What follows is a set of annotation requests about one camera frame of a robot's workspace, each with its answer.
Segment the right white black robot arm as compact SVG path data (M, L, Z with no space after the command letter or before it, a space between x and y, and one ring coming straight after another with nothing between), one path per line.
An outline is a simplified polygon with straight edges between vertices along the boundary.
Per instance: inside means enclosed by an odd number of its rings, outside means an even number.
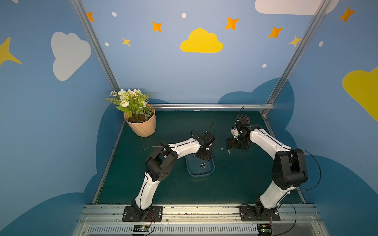
M258 145L272 159L272 182L256 201L254 214L262 219L273 214L282 199L308 181L304 151L284 145L262 127L251 125L248 116L237 116L231 129L232 138L226 140L227 149L248 149L251 143Z

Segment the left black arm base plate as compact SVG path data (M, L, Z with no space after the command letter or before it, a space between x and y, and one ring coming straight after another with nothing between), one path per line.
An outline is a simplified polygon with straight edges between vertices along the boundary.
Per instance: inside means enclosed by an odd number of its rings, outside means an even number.
M162 221L163 206L151 206L146 210L141 210L137 205L126 206L124 209L123 222L144 222L154 220Z

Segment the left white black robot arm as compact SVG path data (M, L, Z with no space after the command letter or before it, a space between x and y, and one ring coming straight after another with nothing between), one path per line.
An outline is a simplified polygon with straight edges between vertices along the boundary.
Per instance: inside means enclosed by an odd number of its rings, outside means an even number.
M201 136L191 137L179 143L161 143L155 146L145 162L141 189L132 201L134 212L139 215L147 214L158 185L169 176L177 160L192 154L199 159L210 160L214 141L214 135L207 131Z

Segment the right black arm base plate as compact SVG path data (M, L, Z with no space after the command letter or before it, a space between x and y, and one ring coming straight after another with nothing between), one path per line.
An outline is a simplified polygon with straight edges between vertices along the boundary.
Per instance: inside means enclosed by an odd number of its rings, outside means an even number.
M277 208L267 209L262 205L243 204L239 207L242 221L280 221Z

